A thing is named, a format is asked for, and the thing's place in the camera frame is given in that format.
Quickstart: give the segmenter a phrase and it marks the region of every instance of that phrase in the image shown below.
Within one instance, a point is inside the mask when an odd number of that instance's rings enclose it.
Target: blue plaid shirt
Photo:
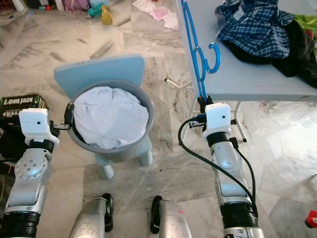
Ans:
[[[226,0],[215,10],[225,24],[218,39],[234,43],[259,57],[283,59],[289,54],[289,40],[281,27],[291,23],[293,14],[281,11],[278,0]]]

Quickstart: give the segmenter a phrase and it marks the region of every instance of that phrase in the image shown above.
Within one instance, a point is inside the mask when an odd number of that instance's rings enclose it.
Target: blue plastic hook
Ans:
[[[195,31],[195,26],[194,26],[193,18],[192,18],[192,15],[190,13],[188,4],[184,0],[181,0],[181,3],[182,3],[184,20],[185,20],[185,25],[186,25],[186,32],[187,32],[187,38],[188,38],[188,43],[189,43],[189,49],[190,49],[190,53],[192,56],[195,75],[196,75],[196,79],[197,79],[197,83],[198,83],[199,94],[207,102],[207,96],[206,96],[206,90],[205,90],[205,84],[204,84],[204,80],[206,77],[206,71],[208,73],[216,73],[217,70],[219,69],[220,62],[221,62],[220,49],[219,49],[218,45],[215,43],[211,43],[208,46],[209,49],[214,50],[215,57],[216,57],[215,65],[211,69],[209,67],[208,60],[204,56],[202,49],[198,46],[198,40],[197,40],[196,31]],[[193,40],[194,40],[194,45],[195,45],[194,48],[192,45],[191,34],[189,31],[189,25],[190,25],[191,33],[192,33]],[[196,56],[197,52],[198,52],[199,57],[200,57],[201,62],[202,62],[202,75],[201,76],[200,76],[198,62],[197,62],[197,56]]]

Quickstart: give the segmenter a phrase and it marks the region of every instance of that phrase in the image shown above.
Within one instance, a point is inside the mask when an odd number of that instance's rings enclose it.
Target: white laundry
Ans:
[[[145,133],[148,109],[120,88],[95,87],[74,101],[75,126],[84,141],[112,149],[131,144]]]

